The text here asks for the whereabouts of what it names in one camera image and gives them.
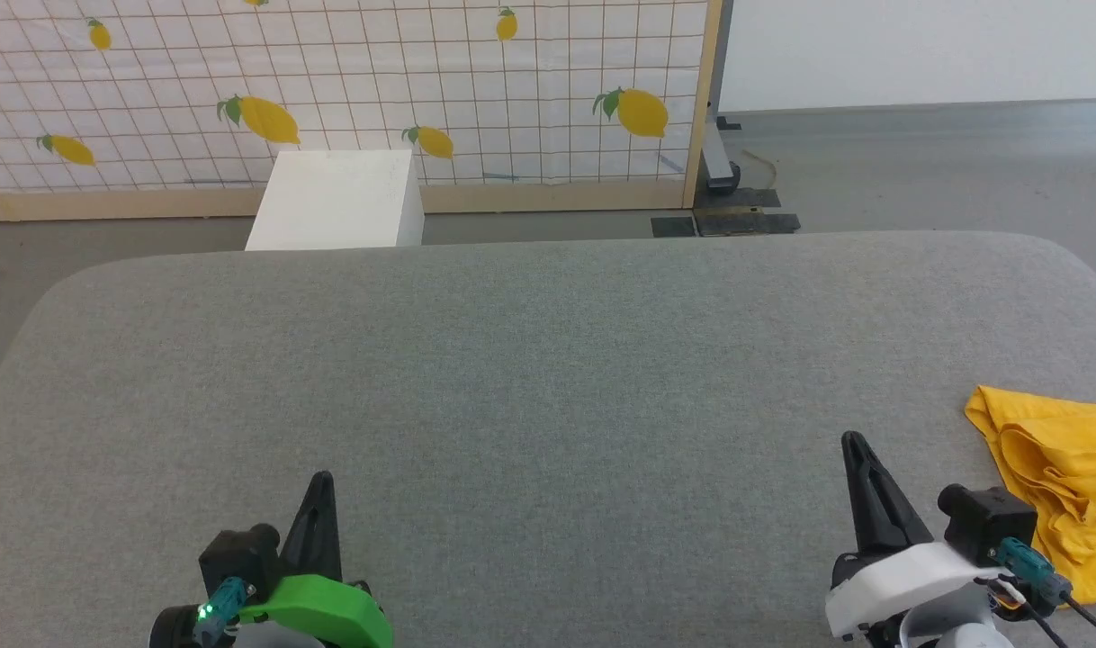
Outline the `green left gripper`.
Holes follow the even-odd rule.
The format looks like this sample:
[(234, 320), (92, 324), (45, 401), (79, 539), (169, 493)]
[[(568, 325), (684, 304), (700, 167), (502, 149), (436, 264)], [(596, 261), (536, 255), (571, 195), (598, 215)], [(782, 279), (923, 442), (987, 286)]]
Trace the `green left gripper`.
[(333, 647), (393, 646), (393, 630), (379, 603), (363, 588), (341, 582), (336, 489), (331, 471), (312, 475), (279, 556), (296, 575), (281, 579), (263, 603), (240, 610), (240, 626), (281, 627)]

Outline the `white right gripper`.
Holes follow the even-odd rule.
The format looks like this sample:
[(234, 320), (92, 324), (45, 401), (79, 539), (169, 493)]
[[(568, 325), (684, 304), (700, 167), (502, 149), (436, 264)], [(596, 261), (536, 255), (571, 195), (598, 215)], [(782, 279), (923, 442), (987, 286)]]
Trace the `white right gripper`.
[(858, 552), (905, 550), (869, 562), (827, 591), (831, 635), (868, 643), (1003, 643), (985, 586), (1001, 569), (977, 567), (946, 543), (932, 543), (931, 530), (860, 432), (845, 431), (840, 445)]

